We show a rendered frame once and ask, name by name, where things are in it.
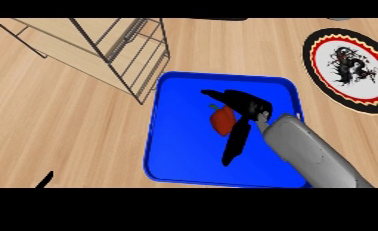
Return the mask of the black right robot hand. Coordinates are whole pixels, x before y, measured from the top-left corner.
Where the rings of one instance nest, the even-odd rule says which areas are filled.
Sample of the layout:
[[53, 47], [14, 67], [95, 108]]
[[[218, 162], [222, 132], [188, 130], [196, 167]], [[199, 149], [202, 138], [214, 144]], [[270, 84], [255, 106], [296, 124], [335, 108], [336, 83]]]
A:
[[250, 130], [249, 122], [253, 121], [265, 129], [273, 107], [265, 100], [236, 90], [225, 90], [224, 92], [202, 90], [200, 93], [221, 102], [240, 115], [237, 120], [230, 117], [233, 124], [228, 125], [228, 139], [221, 156], [221, 164], [227, 167], [233, 159], [242, 154]]

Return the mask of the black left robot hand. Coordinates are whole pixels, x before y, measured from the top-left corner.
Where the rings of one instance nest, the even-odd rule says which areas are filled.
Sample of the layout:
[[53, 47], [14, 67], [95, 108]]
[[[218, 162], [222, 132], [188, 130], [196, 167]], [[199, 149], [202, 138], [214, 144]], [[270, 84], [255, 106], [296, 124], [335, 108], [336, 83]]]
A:
[[45, 175], [45, 177], [42, 178], [42, 180], [39, 181], [39, 183], [36, 184], [35, 188], [44, 188], [44, 186], [47, 185], [47, 183], [50, 182], [53, 178], [53, 171], [50, 171]]

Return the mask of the blue tray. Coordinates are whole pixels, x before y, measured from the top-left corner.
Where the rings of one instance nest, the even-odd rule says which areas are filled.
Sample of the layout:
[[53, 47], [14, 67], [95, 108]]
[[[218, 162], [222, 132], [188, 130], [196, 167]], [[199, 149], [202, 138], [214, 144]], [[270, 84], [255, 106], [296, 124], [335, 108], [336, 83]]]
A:
[[222, 104], [202, 94], [242, 91], [273, 105], [273, 116], [302, 115], [293, 83], [281, 77], [171, 71], [157, 80], [143, 168], [159, 182], [233, 187], [305, 188], [308, 183], [265, 145], [256, 128], [242, 154], [221, 164], [227, 138], [214, 131], [209, 117]]

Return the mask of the dragon print plate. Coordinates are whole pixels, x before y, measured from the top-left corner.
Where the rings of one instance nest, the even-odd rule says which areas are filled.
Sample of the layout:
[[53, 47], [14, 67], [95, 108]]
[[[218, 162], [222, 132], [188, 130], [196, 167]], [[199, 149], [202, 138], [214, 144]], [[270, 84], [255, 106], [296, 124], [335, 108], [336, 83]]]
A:
[[351, 30], [320, 29], [304, 41], [302, 61], [327, 97], [354, 111], [378, 115], [378, 42]]

